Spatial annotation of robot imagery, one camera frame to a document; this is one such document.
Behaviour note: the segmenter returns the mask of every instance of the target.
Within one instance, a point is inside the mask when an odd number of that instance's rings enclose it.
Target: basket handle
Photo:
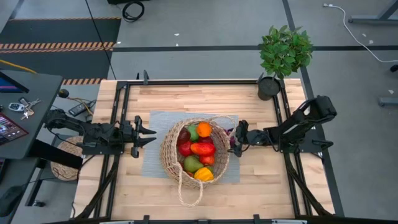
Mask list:
[[[230,120],[230,121],[234,124],[234,128],[232,129],[231,133],[228,135],[229,138],[233,137],[233,136],[235,135],[235,132],[236,132],[236,122],[235,122],[235,120],[232,119],[232,117],[230,117],[230,116],[226,116],[226,115],[216,115],[216,116],[210,118],[210,119],[209,119],[209,122],[210,122],[210,121],[214,121],[214,120],[217,119],[217,118],[226,118],[226,119]]]
[[[188,206],[188,207],[196,206],[197,204],[199,204],[199,202],[200,202],[200,200],[201,200],[201,198],[203,196],[203,183],[201,181],[199,181],[199,183],[200,183],[200,193],[199,193],[199,197],[198,197],[197,201],[193,202],[192,204],[185,203],[183,201],[183,199],[182,199],[182,193],[181,193],[181,188],[182,188],[182,166],[180,164],[178,164],[178,163],[174,164],[174,165],[177,166],[180,169],[180,175],[179,175],[180,179],[179,179],[179,182],[178,182],[178,199],[180,199],[180,202],[181,202],[182,205],[185,205],[185,206]]]

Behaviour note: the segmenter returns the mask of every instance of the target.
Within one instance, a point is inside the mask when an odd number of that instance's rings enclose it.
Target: screen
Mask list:
[[[11,93],[20,93],[21,90],[15,85],[9,83],[7,80],[0,77],[0,91],[7,91]]]
[[[26,135],[27,132],[0,113],[0,145]]]

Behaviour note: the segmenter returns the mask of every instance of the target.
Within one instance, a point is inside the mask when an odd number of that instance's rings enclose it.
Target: black floor mat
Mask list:
[[[113,46],[121,20],[101,18],[95,22],[103,42]],[[0,34],[0,58],[67,80],[102,80],[108,77],[109,62],[100,43],[91,19],[15,19]],[[0,67],[17,70],[3,64]]]

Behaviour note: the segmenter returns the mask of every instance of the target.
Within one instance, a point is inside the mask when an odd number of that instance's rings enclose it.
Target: black desk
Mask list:
[[[2,72],[29,89],[28,93],[0,93],[0,105],[4,107],[3,113],[29,132],[26,136],[0,146],[0,157],[22,159],[29,153],[42,127],[45,115],[57,96],[63,78],[58,75],[31,74],[9,70],[2,70]],[[42,100],[33,107],[35,113],[29,119],[21,120],[23,113],[8,109],[10,103],[18,103],[18,99],[21,97],[28,101],[34,101],[38,98]]]
[[[3,113],[11,118],[13,122],[29,132],[28,135],[8,142],[0,146],[0,157],[10,158],[9,164],[0,183],[0,195],[9,187],[23,185],[30,181],[38,158],[26,157],[39,133],[45,115],[51,108],[52,103],[62,84],[62,77],[57,75],[31,74],[26,72],[2,70],[4,74],[27,87],[29,93],[0,93],[0,105],[3,105]],[[20,97],[29,101],[40,98],[41,103],[34,106],[35,114],[29,119],[21,120],[22,113],[13,112],[8,109],[8,104],[18,102]],[[0,218],[0,224],[10,223],[16,209],[8,216]]]

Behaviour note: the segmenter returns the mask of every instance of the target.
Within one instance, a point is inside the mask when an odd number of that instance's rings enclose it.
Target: gray floor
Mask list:
[[[0,2],[0,29],[16,0]],[[329,0],[350,14],[378,14],[389,0]],[[357,45],[343,27],[343,13],[324,8],[317,0],[289,0],[296,26],[308,30],[316,46]],[[89,0],[95,17],[120,16],[120,9],[105,0]],[[248,0],[151,0],[136,23],[122,21],[118,47],[202,45],[257,45],[271,25],[287,23],[282,1]],[[18,18],[89,17],[84,1],[25,0]],[[364,43],[398,45],[398,26],[348,24]],[[398,51],[375,52],[383,60],[397,60]],[[262,72],[259,53],[247,51],[124,52],[113,53],[118,79],[135,78],[144,69],[150,78],[256,78]],[[391,63],[381,64],[365,51],[314,52],[308,74],[314,94],[328,95],[338,116],[324,125],[333,168],[347,217],[398,220],[395,138],[398,108],[380,108],[379,96],[397,96],[398,73]],[[300,73],[293,74],[301,78]],[[96,98],[98,85],[65,86],[71,96]],[[55,106],[69,109],[75,102],[57,99]],[[60,130],[63,134],[72,134]],[[43,130],[43,141],[53,136]],[[66,220],[75,186],[46,183],[39,199],[47,208],[21,205],[13,223]]]

